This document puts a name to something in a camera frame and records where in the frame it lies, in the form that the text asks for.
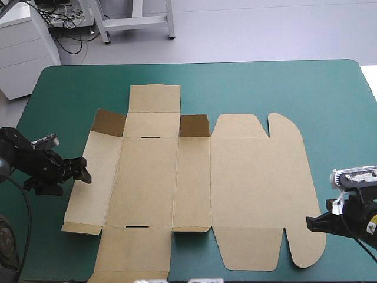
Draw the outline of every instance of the cabinet drawer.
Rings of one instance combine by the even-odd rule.
[[[0,28],[0,48],[41,38],[32,21]]]
[[[8,99],[31,94],[42,70],[53,66],[50,56],[0,69],[0,90]]]
[[[32,40],[0,49],[0,69],[49,56],[43,40]]]

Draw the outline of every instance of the warning label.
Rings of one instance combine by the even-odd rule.
[[[373,216],[372,219],[369,220],[369,221],[374,223],[374,224],[377,224],[377,214],[375,216]]]
[[[376,223],[369,221],[368,225],[366,226],[366,231],[369,234],[373,235],[375,233],[376,227],[377,227]]]

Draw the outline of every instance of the white cabinet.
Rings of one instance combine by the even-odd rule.
[[[8,99],[31,94],[42,70],[60,65],[41,16],[25,3],[0,19],[0,90]]]

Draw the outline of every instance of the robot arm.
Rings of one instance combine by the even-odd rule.
[[[24,189],[35,189],[36,195],[62,196],[58,185],[71,177],[91,183],[83,157],[62,159],[51,148],[59,141],[56,134],[30,142],[15,128],[0,128],[0,182],[1,175],[8,177],[12,168],[31,176],[24,182]]]
[[[307,217],[307,228],[360,239],[377,249],[377,166],[334,170],[330,179],[340,196],[326,200],[325,214]]]

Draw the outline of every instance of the cardboard box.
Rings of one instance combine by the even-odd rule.
[[[274,270],[286,229],[294,263],[314,264],[325,234],[299,130],[269,116],[180,114],[180,86],[135,85],[127,115],[99,110],[84,157],[92,184],[76,182],[62,231],[98,235],[90,282],[166,279],[171,232],[212,226],[228,269]]]

